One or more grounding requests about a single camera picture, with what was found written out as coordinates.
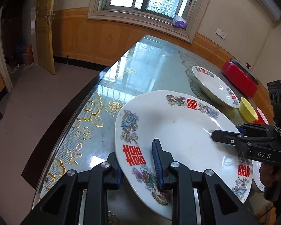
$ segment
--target red box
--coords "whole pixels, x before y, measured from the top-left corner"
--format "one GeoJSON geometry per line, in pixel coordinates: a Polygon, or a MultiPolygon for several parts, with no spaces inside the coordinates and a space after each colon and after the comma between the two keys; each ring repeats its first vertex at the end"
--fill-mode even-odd
{"type": "Polygon", "coordinates": [[[222,67],[222,72],[245,96],[253,98],[259,82],[239,61],[230,58],[222,67]]]}
{"type": "Polygon", "coordinates": [[[32,53],[23,53],[23,63],[26,65],[31,65],[34,63],[33,55],[32,53]]]}

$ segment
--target metal screw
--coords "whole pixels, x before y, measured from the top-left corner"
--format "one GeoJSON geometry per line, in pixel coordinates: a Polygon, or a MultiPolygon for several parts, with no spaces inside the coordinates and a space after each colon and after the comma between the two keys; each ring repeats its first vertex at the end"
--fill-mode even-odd
{"type": "Polygon", "coordinates": [[[73,170],[73,169],[67,171],[67,175],[68,175],[68,176],[73,176],[75,173],[76,173],[76,171],[73,170]]]}
{"type": "Polygon", "coordinates": [[[207,169],[207,170],[205,171],[205,173],[206,173],[206,175],[208,175],[208,176],[214,175],[214,171],[212,171],[211,169],[207,169]]]}
{"type": "Polygon", "coordinates": [[[102,162],[101,163],[101,167],[103,167],[103,168],[107,168],[107,167],[109,167],[110,166],[110,163],[109,162],[102,162]]]}
{"type": "Polygon", "coordinates": [[[179,162],[171,162],[172,167],[179,167],[180,163],[179,162]]]}

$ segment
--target red container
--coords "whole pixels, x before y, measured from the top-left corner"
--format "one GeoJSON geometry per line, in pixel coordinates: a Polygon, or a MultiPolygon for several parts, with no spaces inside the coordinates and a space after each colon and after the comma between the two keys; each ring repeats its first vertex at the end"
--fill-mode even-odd
{"type": "Polygon", "coordinates": [[[255,124],[268,124],[268,120],[266,119],[265,115],[263,114],[263,112],[260,110],[259,107],[257,107],[256,113],[257,113],[257,116],[258,116],[258,120],[253,121],[253,123],[255,123],[255,124]]]}
{"type": "Polygon", "coordinates": [[[245,96],[253,98],[259,83],[239,61],[230,58],[222,67],[222,71],[245,96]]]}

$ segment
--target electrical outlet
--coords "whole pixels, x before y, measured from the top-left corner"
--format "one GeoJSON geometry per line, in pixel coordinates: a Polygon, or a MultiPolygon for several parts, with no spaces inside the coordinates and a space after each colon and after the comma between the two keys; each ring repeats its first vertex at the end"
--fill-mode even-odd
{"type": "Polygon", "coordinates": [[[222,34],[220,35],[224,40],[226,39],[227,37],[227,34],[223,31],[222,34]]]}
{"type": "Polygon", "coordinates": [[[219,28],[217,28],[216,31],[215,31],[215,33],[218,34],[219,36],[221,36],[222,32],[223,31],[219,28]]]}

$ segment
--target yellow bowl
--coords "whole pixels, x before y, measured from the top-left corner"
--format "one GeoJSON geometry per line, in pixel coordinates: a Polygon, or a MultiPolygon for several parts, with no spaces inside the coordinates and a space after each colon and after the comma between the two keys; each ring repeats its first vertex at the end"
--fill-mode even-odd
{"type": "Polygon", "coordinates": [[[239,111],[241,115],[244,117],[244,119],[249,123],[258,120],[258,115],[256,111],[251,106],[251,104],[243,97],[241,98],[240,101],[239,111]]]}

